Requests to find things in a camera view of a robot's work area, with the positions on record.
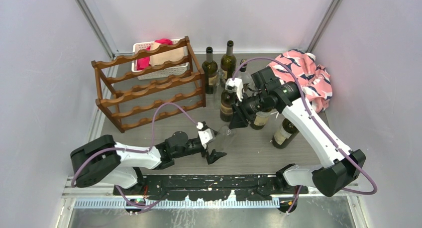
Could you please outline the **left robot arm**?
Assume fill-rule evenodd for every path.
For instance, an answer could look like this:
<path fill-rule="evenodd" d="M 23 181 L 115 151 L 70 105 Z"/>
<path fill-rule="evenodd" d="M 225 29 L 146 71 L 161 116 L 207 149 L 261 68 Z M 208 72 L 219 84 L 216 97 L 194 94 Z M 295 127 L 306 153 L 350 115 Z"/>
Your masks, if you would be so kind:
<path fill-rule="evenodd" d="M 208 164 L 227 155 L 209 150 L 219 133 L 205 122 L 198 123 L 198 136 L 189 138 L 177 131 L 163 142 L 152 147 L 131 146 L 116 142 L 106 134 L 70 153 L 75 172 L 71 186 L 86 188 L 97 183 L 117 185 L 134 195 L 143 192 L 145 181 L 141 168 L 163 170 L 175 164 L 175 159 L 199 153 Z"/>

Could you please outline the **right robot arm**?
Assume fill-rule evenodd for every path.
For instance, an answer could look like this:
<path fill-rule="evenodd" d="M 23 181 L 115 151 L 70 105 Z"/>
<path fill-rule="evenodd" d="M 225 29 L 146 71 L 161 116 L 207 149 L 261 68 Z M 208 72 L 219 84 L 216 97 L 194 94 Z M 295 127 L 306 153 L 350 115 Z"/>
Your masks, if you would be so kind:
<path fill-rule="evenodd" d="M 284 194 L 295 186 L 317 188 L 323 195 L 332 197 L 355 181 L 365 163 L 361 150 L 351 150 L 322 121 L 312 109 L 310 102 L 301 96 L 301 88 L 294 82 L 282 84 L 270 67 L 254 74 L 252 80 L 260 89 L 254 96 L 243 93 L 240 78 L 228 79 L 226 90 L 237 96 L 230 129 L 248 127 L 256 113 L 276 109 L 290 121 L 310 144 L 320 163 L 303 167 L 289 165 L 283 168 L 282 176 L 276 180 L 277 189 Z"/>

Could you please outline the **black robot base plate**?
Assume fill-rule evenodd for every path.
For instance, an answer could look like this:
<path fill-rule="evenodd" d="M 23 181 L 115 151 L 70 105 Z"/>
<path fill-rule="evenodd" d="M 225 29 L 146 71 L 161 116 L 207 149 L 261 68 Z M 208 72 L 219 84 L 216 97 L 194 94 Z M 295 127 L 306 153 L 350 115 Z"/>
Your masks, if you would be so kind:
<path fill-rule="evenodd" d="M 275 195 L 293 196 L 297 188 L 271 174 L 248 175 L 146 175 L 140 185 L 122 189 L 126 196 L 169 201 L 225 201 L 234 192 L 237 201 L 266 201 Z"/>

